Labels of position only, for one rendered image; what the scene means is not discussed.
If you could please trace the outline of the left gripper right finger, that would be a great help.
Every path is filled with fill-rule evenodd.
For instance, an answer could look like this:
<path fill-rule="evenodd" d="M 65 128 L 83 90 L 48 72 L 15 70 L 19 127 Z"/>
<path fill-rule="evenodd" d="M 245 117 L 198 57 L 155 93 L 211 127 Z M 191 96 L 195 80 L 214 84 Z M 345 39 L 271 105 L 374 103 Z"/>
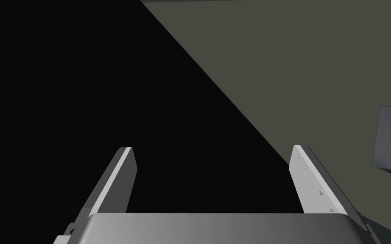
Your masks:
<path fill-rule="evenodd" d="M 361 220 L 352 203 L 308 146 L 293 146 L 288 168 L 305 213 L 338 213 Z"/>

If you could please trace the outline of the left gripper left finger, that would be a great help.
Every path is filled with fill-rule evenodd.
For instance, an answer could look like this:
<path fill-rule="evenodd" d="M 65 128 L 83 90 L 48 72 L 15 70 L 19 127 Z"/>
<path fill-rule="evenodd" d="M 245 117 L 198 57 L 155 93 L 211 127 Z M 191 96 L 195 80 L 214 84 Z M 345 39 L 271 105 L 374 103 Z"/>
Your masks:
<path fill-rule="evenodd" d="M 78 222 L 96 213 L 125 213 L 136 174 L 132 147 L 119 148 L 79 212 Z"/>

